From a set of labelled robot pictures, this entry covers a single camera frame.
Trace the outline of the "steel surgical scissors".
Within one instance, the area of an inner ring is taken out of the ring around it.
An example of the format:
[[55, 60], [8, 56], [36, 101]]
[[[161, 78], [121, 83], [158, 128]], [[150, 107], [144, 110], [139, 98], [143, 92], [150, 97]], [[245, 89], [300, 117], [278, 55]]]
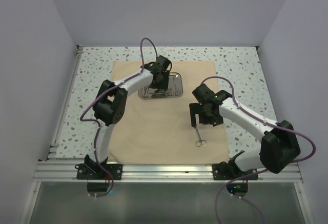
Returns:
[[199, 133], [199, 130], [198, 130], [197, 127], [195, 127], [195, 131], [196, 131], [197, 138], [198, 138], [198, 140], [196, 141], [195, 145], [197, 147], [206, 146], [207, 145], [207, 141], [201, 138], [200, 133]]

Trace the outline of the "beige cloth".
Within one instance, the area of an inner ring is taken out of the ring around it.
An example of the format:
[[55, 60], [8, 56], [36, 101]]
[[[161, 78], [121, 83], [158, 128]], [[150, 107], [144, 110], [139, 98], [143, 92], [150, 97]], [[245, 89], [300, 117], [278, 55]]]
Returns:
[[183, 95], [141, 99], [137, 92], [131, 94], [109, 142], [109, 161], [148, 165], [203, 165], [228, 161], [224, 125], [198, 125], [207, 145], [197, 147], [197, 134], [190, 122], [189, 104], [196, 102], [192, 91], [205, 78], [216, 74], [214, 63], [174, 62], [172, 70], [182, 77]]

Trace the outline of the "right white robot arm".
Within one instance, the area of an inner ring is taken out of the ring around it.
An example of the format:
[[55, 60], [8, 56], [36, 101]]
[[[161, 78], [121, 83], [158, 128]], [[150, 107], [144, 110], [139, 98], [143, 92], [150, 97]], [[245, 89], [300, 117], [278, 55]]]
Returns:
[[240, 104], [234, 103], [232, 94], [225, 90], [214, 93], [206, 84], [198, 86], [192, 94], [197, 100], [189, 105], [193, 128], [197, 124], [219, 126], [226, 118], [260, 142], [259, 149], [240, 151], [228, 162], [213, 164], [213, 172], [223, 179], [240, 179], [246, 173], [251, 174], [260, 168], [278, 174], [300, 154], [300, 146], [290, 122], [283, 120], [278, 123], [266, 118], [257, 121], [255, 112], [250, 109], [243, 112]]

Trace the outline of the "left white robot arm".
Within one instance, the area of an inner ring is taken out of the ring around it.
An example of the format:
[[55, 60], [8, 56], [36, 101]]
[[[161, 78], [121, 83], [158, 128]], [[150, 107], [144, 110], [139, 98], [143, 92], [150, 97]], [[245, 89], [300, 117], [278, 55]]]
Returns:
[[122, 119], [128, 97], [144, 87], [166, 90], [172, 62], [164, 56], [143, 64], [132, 75], [117, 81], [105, 80], [100, 86], [95, 101], [91, 104], [94, 118], [87, 119], [98, 124], [93, 142], [93, 151], [85, 157], [84, 164], [95, 179], [106, 175], [109, 142], [115, 125]]

